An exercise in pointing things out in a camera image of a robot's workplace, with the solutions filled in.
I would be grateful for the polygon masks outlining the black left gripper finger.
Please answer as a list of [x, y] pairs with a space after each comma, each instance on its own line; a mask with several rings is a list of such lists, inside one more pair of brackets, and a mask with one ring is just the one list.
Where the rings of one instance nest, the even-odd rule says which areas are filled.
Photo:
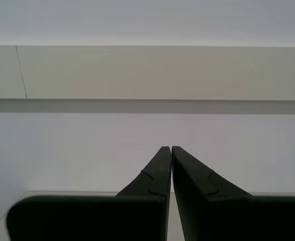
[[254, 196], [179, 146], [173, 184], [185, 240], [295, 240], [295, 196]]
[[172, 154], [158, 150], [115, 196], [38, 195], [12, 206], [11, 240], [166, 240]]

